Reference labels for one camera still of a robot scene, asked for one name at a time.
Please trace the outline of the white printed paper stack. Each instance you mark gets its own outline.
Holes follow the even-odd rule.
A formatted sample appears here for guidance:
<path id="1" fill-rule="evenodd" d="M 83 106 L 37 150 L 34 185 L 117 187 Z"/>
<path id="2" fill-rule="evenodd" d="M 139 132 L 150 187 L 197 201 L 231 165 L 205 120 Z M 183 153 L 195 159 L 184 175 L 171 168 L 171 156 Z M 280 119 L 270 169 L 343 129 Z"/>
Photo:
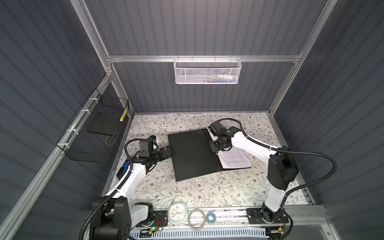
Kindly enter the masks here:
<path id="1" fill-rule="evenodd" d="M 252 166 L 244 151 L 238 148 L 219 151 L 217 155 L 223 169 L 247 169 Z"/>

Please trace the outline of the blue folder black inside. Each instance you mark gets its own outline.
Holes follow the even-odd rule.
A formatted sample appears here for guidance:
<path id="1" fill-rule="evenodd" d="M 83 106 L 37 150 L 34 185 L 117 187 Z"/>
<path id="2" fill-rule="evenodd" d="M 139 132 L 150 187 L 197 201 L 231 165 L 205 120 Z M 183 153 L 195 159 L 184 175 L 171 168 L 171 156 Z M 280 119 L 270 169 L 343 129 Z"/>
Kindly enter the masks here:
<path id="1" fill-rule="evenodd" d="M 206 129 L 168 135 L 174 150 L 172 163 L 176 182 L 228 170 L 223 169 L 219 157 L 211 150 L 211 136 Z"/>

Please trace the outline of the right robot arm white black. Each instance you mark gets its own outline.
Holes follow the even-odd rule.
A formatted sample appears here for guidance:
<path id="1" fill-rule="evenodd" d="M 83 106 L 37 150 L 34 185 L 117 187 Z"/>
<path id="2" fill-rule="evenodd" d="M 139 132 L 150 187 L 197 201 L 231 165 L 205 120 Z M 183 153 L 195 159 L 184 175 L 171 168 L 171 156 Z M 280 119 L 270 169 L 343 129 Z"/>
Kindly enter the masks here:
<path id="1" fill-rule="evenodd" d="M 323 153 L 292 151 L 287 146 L 277 147 L 261 142 L 248 135 L 242 123 L 236 119 L 223 118 L 215 121 L 208 126 L 208 132 L 211 136 L 210 146 L 214 153 L 228 152 L 233 148 L 241 149 L 264 161 L 268 167 L 267 178 L 271 186 L 258 216 L 267 224 L 274 223 L 280 216 L 288 218 L 289 228 L 281 234 L 280 240 L 287 238 L 294 226 L 292 217 L 284 209 L 288 196 L 297 190 L 329 179 L 338 167 L 334 158 Z M 325 158 L 332 163 L 332 168 L 323 177 L 289 190 L 289 186 L 300 172 L 294 155 Z"/>

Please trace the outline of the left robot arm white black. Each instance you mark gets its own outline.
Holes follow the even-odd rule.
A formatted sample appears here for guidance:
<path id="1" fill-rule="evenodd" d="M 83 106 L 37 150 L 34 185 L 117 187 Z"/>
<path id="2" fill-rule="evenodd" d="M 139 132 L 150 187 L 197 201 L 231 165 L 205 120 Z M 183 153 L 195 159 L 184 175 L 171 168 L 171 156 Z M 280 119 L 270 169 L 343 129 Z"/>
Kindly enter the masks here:
<path id="1" fill-rule="evenodd" d="M 84 239 L 86 230 L 91 240 L 130 240 L 130 232 L 137 224 L 154 220 L 152 204 L 138 203 L 131 208 L 129 201 L 138 184 L 157 163 L 171 158 L 172 150 L 169 146 L 160 148 L 154 135 L 136 140 L 140 149 L 133 156 L 126 155 L 117 173 L 118 183 L 93 202 L 92 211 L 80 230 L 80 240 Z"/>

